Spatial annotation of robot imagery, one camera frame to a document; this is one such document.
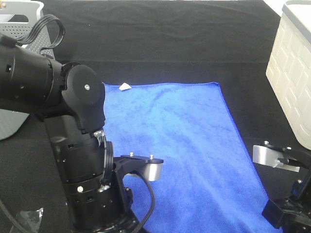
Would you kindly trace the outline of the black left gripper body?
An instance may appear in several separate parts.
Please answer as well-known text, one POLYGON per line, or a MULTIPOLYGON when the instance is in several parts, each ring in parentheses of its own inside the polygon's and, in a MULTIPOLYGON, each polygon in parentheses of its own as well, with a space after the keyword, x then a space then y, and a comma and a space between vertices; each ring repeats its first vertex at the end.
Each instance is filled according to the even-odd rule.
POLYGON ((117 213, 117 225, 122 233, 133 233, 140 221, 131 209, 133 204, 133 192, 124 186, 123 180, 113 175, 113 210, 117 213))

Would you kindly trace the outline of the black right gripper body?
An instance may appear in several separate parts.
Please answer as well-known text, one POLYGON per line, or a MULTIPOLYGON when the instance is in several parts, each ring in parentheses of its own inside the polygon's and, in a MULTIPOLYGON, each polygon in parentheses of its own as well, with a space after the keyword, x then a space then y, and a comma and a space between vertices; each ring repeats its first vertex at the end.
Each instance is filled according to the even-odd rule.
POLYGON ((262 216, 284 233, 311 231, 311 170, 302 180, 294 182, 291 194, 280 199, 269 199, 262 216))

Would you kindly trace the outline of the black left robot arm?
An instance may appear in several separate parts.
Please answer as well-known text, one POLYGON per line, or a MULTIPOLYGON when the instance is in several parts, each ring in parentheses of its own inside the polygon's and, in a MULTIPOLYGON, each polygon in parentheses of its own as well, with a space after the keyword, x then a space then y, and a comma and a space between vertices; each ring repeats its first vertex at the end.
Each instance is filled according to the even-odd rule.
POLYGON ((74 233, 142 233, 150 217, 138 220, 131 189, 123 184, 138 173, 139 159, 114 158, 104 127, 105 87, 90 67, 66 64, 29 51, 44 26, 55 21, 58 46, 65 28, 45 15, 23 36, 0 37, 0 107, 35 114, 45 123, 62 181, 74 233))

